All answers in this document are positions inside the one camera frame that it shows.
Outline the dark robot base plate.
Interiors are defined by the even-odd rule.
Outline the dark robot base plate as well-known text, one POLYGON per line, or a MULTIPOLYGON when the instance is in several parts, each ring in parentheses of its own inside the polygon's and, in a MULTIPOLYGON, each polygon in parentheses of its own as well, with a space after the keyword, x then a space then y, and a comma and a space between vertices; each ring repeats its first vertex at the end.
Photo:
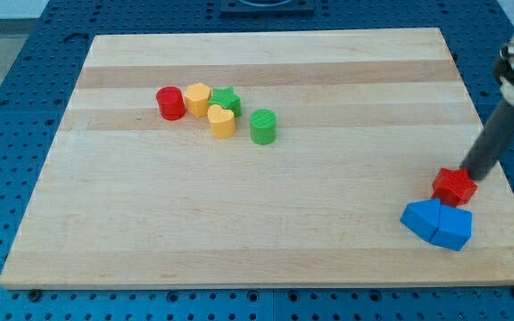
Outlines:
POLYGON ((313 13, 314 0, 218 0, 221 16, 313 13))

